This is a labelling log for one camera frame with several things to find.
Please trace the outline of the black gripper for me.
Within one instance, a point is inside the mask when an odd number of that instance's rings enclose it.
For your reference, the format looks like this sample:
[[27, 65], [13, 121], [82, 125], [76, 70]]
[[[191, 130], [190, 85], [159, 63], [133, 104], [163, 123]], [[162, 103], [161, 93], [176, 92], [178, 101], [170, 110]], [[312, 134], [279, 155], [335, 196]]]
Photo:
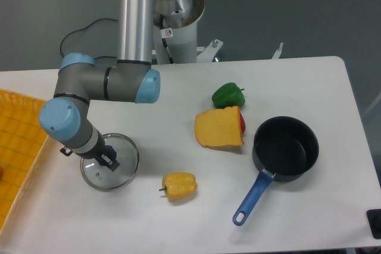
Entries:
[[120, 163], [114, 155], [104, 155], [105, 143], [87, 144], [80, 148], [63, 147], [60, 152], [65, 156], [70, 156], [72, 153], [77, 154], [83, 159], [95, 159], [100, 166], [107, 167], [114, 172]]

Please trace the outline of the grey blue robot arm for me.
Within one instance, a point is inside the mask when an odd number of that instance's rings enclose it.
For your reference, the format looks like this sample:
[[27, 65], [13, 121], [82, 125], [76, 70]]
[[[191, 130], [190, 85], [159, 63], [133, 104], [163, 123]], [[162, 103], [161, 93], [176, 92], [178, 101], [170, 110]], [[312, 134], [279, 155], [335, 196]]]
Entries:
[[54, 97], [39, 112], [39, 124], [53, 139], [83, 159], [110, 170], [116, 152], [88, 120], [92, 100], [153, 104], [160, 95], [160, 74], [151, 67], [155, 0], [120, 0], [117, 64], [98, 67], [81, 53], [64, 57]]

